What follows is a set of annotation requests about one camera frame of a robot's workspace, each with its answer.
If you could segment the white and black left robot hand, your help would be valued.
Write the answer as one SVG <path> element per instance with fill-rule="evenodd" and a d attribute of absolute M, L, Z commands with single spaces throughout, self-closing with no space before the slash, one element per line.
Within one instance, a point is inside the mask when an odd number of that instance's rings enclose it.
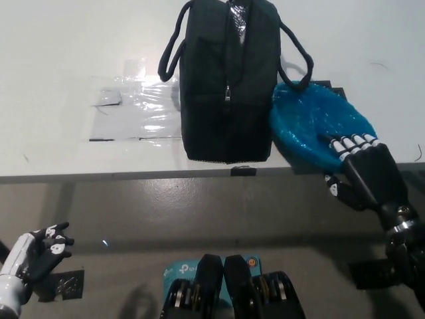
<path fill-rule="evenodd" d="M 21 235 L 11 249 L 1 269 L 2 275 L 19 278 L 25 284 L 35 284 L 49 275 L 63 259 L 72 256 L 66 249 L 74 244 L 64 230 L 68 222 Z"/>

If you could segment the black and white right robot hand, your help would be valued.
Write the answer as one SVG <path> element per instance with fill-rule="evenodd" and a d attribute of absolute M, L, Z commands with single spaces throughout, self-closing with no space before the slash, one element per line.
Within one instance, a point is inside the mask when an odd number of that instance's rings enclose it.
<path fill-rule="evenodd" d="M 370 134 L 350 137 L 320 135 L 341 162 L 349 181 L 325 173 L 330 193 L 346 206 L 377 213 L 383 229 L 397 233 L 419 223 L 417 210 L 408 199 L 408 188 L 386 144 Z"/>

